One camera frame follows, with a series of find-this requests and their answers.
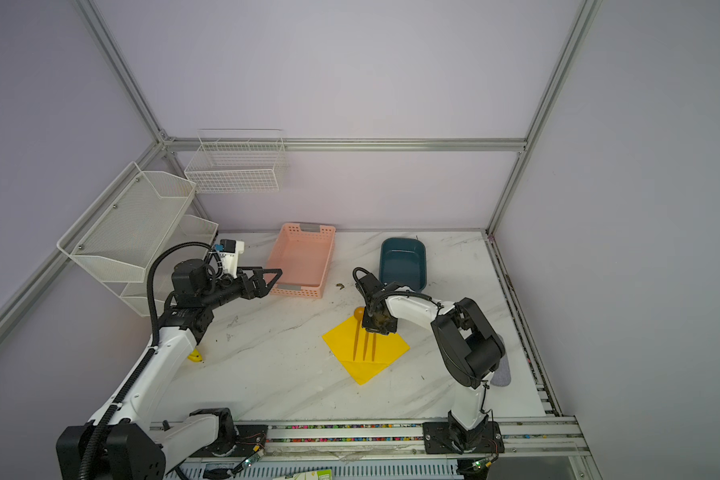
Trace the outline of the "teal oval plastic tub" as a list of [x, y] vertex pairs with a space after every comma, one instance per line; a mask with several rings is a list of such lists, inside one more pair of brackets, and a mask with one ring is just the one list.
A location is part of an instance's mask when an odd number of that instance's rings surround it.
[[427, 285], [425, 245], [416, 238], [393, 237], [382, 242], [380, 281], [398, 283], [421, 292]]

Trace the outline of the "white mesh shelf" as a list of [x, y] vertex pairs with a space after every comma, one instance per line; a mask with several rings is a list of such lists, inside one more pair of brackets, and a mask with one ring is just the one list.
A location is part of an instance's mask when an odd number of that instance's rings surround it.
[[129, 164], [57, 241], [101, 283], [140, 283], [195, 197], [196, 184]]
[[[217, 236], [218, 224], [193, 215], [184, 215], [173, 234], [160, 247], [158, 254], [175, 245], [186, 242], [202, 242], [210, 244]], [[200, 247], [186, 247], [173, 252], [158, 266], [154, 280], [153, 290], [156, 312], [160, 315], [164, 302], [173, 290], [171, 275], [177, 263], [184, 260], [201, 258], [204, 250]], [[117, 297], [141, 317], [149, 316], [146, 281], [126, 283]]]

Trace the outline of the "yellow banana toy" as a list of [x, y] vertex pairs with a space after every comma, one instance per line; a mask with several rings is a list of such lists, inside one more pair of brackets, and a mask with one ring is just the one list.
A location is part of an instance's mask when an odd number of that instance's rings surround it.
[[204, 357], [198, 349], [193, 349], [192, 352], [188, 355], [188, 360], [193, 363], [202, 363], [204, 361]]

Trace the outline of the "yellow paper napkin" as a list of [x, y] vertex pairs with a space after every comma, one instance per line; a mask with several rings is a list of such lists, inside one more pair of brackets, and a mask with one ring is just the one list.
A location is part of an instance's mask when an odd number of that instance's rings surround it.
[[368, 383], [410, 350], [399, 334], [370, 333], [355, 316], [325, 333], [322, 339], [358, 385]]

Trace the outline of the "grey oval case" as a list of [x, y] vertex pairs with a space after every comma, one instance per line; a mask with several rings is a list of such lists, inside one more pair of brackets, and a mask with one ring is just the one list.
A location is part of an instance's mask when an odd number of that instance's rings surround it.
[[494, 371], [490, 384], [496, 387], [507, 387], [511, 384], [512, 376], [510, 362], [507, 356], [501, 358], [498, 368]]

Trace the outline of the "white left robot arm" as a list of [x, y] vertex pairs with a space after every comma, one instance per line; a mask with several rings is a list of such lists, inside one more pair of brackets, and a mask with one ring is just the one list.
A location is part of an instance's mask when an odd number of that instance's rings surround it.
[[[160, 264], [181, 249], [205, 253], [178, 263], [165, 305], [155, 300]], [[215, 309], [238, 299], [270, 294], [279, 268], [241, 267], [244, 245], [190, 241], [166, 249], [146, 278], [151, 337], [140, 359], [114, 394], [83, 425], [66, 428], [56, 443], [65, 479], [160, 479], [197, 452], [227, 456], [242, 448], [226, 407], [199, 408], [172, 427], [152, 430], [153, 417], [179, 367], [195, 351], [214, 319]]]

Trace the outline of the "yellow plastic spoon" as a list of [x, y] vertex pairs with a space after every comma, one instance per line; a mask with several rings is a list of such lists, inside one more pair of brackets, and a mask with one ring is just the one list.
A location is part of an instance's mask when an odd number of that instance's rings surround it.
[[365, 308], [358, 307], [353, 312], [353, 318], [355, 320], [355, 335], [353, 342], [352, 360], [362, 360], [363, 351], [366, 345], [365, 333], [362, 327], [362, 320], [364, 317]]

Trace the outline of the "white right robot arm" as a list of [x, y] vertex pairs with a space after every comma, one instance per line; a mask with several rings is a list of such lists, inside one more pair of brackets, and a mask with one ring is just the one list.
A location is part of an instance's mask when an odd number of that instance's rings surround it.
[[363, 267], [354, 268], [352, 277], [364, 301], [362, 329], [388, 336], [397, 332], [399, 321], [429, 329], [446, 370], [459, 384], [447, 419], [422, 424], [425, 451], [504, 453], [500, 426], [485, 400], [506, 348], [479, 305], [467, 297], [444, 301], [397, 283], [384, 284]]

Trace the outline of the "white mesh shelf lower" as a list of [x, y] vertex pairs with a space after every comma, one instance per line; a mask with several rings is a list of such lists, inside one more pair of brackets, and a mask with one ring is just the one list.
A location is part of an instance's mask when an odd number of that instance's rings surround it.
[[[175, 245], [186, 242], [202, 242], [210, 244], [217, 236], [218, 224], [193, 215], [184, 215], [173, 234], [160, 247], [158, 254]], [[200, 247], [186, 247], [173, 252], [158, 266], [154, 280], [153, 290], [156, 312], [160, 315], [164, 302], [173, 290], [171, 275], [177, 263], [184, 260], [201, 258], [204, 250]], [[117, 297], [141, 317], [149, 316], [146, 281], [126, 283]]]

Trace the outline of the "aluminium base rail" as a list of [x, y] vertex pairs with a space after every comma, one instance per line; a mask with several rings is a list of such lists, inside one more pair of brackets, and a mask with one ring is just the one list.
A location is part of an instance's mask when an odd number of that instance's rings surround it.
[[430, 456], [477, 458], [498, 453], [508, 457], [583, 457], [591, 454], [572, 417], [495, 418], [474, 447], [457, 450], [444, 419], [237, 421], [238, 444], [213, 453], [204, 448], [198, 460], [243, 458], [256, 447], [264, 458], [285, 460], [376, 460]]

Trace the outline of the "white mesh shelf upper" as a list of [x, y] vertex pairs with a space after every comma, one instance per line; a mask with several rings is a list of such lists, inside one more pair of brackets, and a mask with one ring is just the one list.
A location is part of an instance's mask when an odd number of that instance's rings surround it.
[[196, 184], [129, 164], [57, 241], [101, 283], [140, 283], [195, 197]]

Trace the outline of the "pink perforated plastic basket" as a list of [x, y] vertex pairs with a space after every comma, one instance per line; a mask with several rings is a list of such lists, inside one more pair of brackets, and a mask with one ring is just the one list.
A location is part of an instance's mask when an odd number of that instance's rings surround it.
[[336, 228], [313, 223], [285, 223], [266, 264], [282, 276], [271, 293], [321, 299], [335, 245]]

